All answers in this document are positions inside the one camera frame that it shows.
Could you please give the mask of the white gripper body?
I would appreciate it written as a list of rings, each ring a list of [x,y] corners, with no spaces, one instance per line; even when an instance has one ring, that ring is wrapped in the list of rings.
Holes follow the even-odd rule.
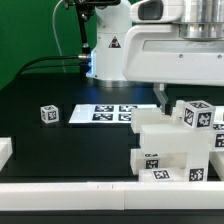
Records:
[[[122,65],[129,81],[224,86],[224,39],[186,40],[177,25],[135,25]]]

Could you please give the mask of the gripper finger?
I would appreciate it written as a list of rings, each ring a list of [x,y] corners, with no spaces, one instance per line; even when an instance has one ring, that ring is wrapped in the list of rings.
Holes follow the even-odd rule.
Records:
[[[164,83],[154,83],[153,91],[160,103],[160,108],[163,114],[172,115],[172,103],[168,99],[165,92],[166,85]]]

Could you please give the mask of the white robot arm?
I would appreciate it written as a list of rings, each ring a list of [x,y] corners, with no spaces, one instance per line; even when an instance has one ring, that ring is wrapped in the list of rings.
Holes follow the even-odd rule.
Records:
[[[108,87],[151,83],[224,86],[224,0],[140,0],[97,8],[87,77]]]

